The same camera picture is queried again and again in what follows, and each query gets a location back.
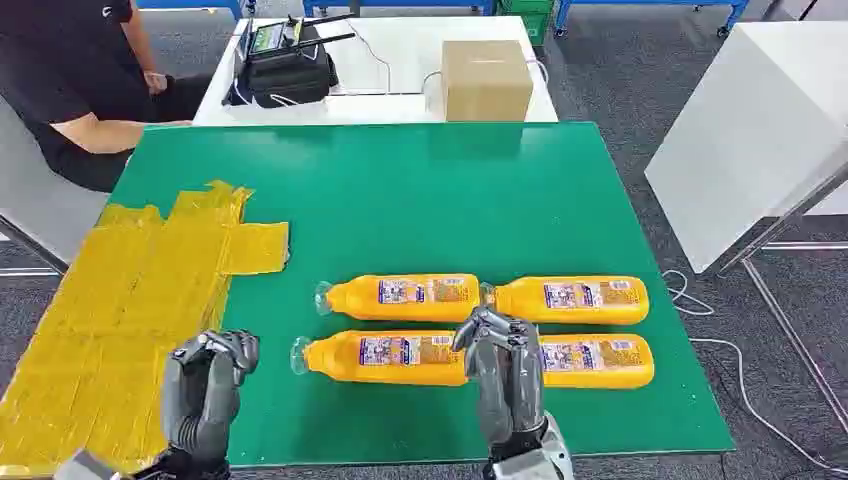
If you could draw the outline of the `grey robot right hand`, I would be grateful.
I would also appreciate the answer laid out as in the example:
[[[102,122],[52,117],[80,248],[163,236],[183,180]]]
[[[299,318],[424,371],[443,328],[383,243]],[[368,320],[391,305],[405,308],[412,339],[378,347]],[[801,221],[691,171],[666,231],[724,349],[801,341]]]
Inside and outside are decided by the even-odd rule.
[[[547,420],[537,327],[478,306],[455,332],[452,350],[464,353],[465,375],[478,386],[477,412],[490,459],[539,447]]]

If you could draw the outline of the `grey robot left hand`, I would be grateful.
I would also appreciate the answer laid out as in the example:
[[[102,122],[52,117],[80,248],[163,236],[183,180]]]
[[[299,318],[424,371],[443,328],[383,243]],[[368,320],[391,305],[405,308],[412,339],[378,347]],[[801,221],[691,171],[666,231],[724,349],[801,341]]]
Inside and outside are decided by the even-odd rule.
[[[226,458],[239,387],[259,362],[259,339],[246,330],[206,330],[165,361],[161,423],[169,446],[196,462]]]

